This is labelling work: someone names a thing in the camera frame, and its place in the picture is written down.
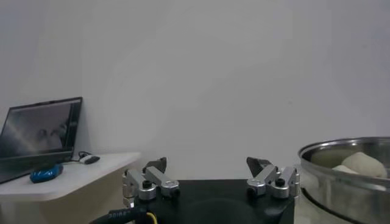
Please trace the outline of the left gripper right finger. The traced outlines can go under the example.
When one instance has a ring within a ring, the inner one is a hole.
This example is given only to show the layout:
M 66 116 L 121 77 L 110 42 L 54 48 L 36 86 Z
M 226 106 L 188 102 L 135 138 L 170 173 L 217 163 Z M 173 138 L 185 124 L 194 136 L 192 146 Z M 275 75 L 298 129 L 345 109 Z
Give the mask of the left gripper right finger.
M 295 167 L 283 169 L 266 159 L 247 157 L 246 163 L 252 178 L 246 181 L 247 193 L 252 198 L 270 194 L 274 198 L 297 197 L 300 191 L 300 174 Z

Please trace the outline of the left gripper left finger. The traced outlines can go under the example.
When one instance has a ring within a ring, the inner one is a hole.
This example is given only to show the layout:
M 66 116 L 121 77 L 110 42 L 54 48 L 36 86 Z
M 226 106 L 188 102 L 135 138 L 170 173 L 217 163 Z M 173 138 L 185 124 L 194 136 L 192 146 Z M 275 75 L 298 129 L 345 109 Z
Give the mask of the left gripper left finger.
M 149 161 L 142 169 L 127 169 L 122 175 L 122 202 L 125 207 L 134 207 L 137 201 L 150 203 L 158 193 L 163 198 L 180 196 L 180 184 L 165 175 L 167 158 Z

